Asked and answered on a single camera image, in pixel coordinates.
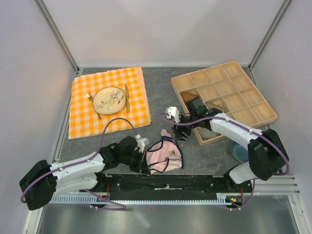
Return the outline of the pink underwear navy trim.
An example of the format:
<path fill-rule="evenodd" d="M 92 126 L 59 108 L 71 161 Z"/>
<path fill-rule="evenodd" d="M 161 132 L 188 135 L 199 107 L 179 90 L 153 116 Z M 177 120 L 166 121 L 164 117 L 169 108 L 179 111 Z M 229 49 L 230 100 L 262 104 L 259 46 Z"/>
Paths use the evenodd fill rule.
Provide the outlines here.
<path fill-rule="evenodd" d="M 184 167 L 183 153 L 167 130 L 162 129 L 161 140 L 146 151 L 147 166 L 151 174 L 164 173 Z"/>

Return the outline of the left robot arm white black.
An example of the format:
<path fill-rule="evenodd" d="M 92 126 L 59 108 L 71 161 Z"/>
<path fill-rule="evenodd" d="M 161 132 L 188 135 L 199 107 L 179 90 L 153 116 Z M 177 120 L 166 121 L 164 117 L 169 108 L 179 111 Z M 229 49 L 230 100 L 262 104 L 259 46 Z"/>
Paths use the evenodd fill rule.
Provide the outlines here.
<path fill-rule="evenodd" d="M 38 161 L 19 182 L 20 200 L 33 211 L 59 195 L 85 189 L 101 192 L 107 186 L 102 172 L 119 164 L 129 166 L 132 172 L 148 174 L 144 156 L 148 144 L 147 138 L 127 136 L 82 158 L 52 164 Z"/>

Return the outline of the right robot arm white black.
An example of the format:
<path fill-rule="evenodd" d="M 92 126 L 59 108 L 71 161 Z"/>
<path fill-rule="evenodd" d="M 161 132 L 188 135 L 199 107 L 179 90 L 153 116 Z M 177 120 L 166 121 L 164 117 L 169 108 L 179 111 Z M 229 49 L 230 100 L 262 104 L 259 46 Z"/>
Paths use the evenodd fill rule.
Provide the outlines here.
<path fill-rule="evenodd" d="M 208 109 L 198 97 L 189 100 L 187 108 L 186 114 L 176 107 L 166 109 L 166 118 L 173 123 L 172 131 L 177 140 L 186 140 L 192 129 L 201 127 L 226 136 L 248 153 L 247 162 L 230 169 L 229 176 L 223 179 L 227 191 L 236 191 L 247 180 L 267 181 L 278 175 L 282 168 L 286 169 L 285 174 L 289 172 L 289 157 L 275 130 L 249 127 L 217 108 Z"/>

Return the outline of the grey rolled cloth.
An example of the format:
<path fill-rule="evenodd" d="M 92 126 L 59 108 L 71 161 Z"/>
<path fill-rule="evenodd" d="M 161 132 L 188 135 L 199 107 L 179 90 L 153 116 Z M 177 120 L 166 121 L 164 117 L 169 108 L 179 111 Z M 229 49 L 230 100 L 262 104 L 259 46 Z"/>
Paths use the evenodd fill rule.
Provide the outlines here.
<path fill-rule="evenodd" d="M 205 128 L 199 128 L 198 132 L 203 140 L 211 139 L 217 136 L 217 133 Z"/>

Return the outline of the brown rolled cloth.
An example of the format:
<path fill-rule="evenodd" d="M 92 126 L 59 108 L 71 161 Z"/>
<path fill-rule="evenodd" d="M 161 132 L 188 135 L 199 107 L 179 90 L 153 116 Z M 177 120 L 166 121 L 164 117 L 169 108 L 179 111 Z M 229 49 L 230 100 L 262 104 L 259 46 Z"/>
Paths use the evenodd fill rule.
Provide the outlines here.
<path fill-rule="evenodd" d="M 194 93 L 190 93 L 190 92 L 182 92 L 181 97 L 182 97 L 183 102 L 186 103 L 194 98 L 197 98 L 198 95 Z"/>

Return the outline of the olive rolled cloth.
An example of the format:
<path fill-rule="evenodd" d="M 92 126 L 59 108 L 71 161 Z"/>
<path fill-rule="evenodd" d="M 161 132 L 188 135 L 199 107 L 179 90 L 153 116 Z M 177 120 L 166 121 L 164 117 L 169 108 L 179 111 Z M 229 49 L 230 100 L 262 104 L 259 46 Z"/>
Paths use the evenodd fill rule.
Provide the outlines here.
<path fill-rule="evenodd" d="M 215 104 L 215 103 L 212 103 L 212 102 L 207 102 L 206 106 L 208 107 L 209 110 L 213 109 L 213 108 L 216 108 L 216 109 L 220 110 L 223 113 L 227 113 L 229 111 L 228 108 L 224 107 L 222 104 Z"/>

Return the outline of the blue ceramic bowl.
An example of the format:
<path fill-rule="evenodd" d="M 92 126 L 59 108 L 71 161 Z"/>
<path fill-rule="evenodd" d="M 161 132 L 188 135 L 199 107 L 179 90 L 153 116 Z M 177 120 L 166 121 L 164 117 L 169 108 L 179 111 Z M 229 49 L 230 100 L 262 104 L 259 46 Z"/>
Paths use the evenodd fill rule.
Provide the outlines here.
<path fill-rule="evenodd" d="M 249 161 L 248 151 L 237 142 L 232 142 L 232 155 L 240 163 Z"/>

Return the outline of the wooden compartment tray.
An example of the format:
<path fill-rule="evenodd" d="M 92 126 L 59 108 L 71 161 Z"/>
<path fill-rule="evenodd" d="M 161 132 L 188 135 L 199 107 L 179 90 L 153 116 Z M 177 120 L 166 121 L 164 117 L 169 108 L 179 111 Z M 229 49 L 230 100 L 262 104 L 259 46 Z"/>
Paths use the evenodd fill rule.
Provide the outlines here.
<path fill-rule="evenodd" d="M 181 93 L 190 92 L 197 94 L 205 105 L 222 104 L 229 110 L 226 115 L 253 128 L 278 118 L 236 60 L 173 77 L 171 85 L 184 113 L 189 110 Z"/>

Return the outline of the gold knife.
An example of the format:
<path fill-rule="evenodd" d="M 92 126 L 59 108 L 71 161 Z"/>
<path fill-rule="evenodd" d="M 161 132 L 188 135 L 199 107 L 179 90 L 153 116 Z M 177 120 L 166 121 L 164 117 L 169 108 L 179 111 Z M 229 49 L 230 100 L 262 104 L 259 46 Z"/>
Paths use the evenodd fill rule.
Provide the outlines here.
<path fill-rule="evenodd" d="M 125 97 L 126 97 L 126 108 L 127 108 L 127 113 L 129 113 L 130 111 L 130 103 L 129 103 L 129 89 L 127 84 L 124 85 L 125 86 Z"/>

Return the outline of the beige floral plate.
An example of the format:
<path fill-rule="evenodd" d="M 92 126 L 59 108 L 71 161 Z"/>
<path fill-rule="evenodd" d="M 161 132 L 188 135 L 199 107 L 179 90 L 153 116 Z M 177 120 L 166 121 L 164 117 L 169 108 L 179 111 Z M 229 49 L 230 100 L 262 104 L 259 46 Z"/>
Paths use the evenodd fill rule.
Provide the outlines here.
<path fill-rule="evenodd" d="M 107 87 L 94 95 L 95 110 L 101 115 L 120 112 L 126 105 L 125 92 L 117 87 Z"/>

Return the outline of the orange white checkered cloth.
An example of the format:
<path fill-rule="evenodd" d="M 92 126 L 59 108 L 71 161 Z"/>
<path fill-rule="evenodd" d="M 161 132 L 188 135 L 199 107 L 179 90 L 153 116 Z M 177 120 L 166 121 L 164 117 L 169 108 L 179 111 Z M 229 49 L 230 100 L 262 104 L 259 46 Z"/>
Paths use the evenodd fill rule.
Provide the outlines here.
<path fill-rule="evenodd" d="M 77 77 L 72 82 L 69 139 L 151 123 L 141 67 Z"/>

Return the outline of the gold fork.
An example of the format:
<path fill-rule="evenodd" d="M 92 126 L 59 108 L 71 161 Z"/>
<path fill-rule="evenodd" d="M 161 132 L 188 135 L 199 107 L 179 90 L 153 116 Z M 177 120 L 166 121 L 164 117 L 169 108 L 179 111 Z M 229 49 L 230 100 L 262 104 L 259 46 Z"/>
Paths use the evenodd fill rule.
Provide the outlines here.
<path fill-rule="evenodd" d="M 90 92 L 86 92 L 86 96 L 87 96 L 87 98 L 91 101 L 92 107 L 93 107 L 94 111 L 96 112 L 98 119 L 101 120 L 100 114 L 95 110 L 94 98 L 93 98 L 92 94 L 91 94 Z"/>

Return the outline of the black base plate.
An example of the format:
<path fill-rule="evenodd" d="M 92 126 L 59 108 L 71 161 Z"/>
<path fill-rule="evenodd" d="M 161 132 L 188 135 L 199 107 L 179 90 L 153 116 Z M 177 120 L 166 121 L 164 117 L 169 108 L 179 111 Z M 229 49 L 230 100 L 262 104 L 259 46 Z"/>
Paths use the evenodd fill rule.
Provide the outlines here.
<path fill-rule="evenodd" d="M 222 175 L 107 174 L 92 191 L 108 193 L 111 200 L 215 200 L 217 194 L 250 193 L 252 183 L 235 184 Z"/>

